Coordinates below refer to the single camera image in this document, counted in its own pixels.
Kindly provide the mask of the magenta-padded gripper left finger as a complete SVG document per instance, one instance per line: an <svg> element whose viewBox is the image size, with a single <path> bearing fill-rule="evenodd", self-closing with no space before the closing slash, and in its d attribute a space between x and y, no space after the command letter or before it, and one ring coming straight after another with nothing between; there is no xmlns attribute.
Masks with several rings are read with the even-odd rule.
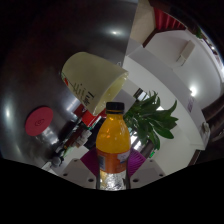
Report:
<svg viewBox="0 0 224 224"><path fill-rule="evenodd" d="M99 176L96 149L91 149L80 159L72 159L60 176L80 187L95 189L97 187L97 178Z"/></svg>

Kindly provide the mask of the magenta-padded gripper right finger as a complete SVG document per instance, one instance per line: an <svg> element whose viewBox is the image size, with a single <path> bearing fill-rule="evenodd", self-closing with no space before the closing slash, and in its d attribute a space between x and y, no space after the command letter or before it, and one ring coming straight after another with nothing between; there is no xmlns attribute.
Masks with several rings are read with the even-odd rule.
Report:
<svg viewBox="0 0 224 224"><path fill-rule="evenodd" d="M166 174L153 159L146 159L137 150L132 149L128 159L129 188L136 189L157 181Z"/></svg>

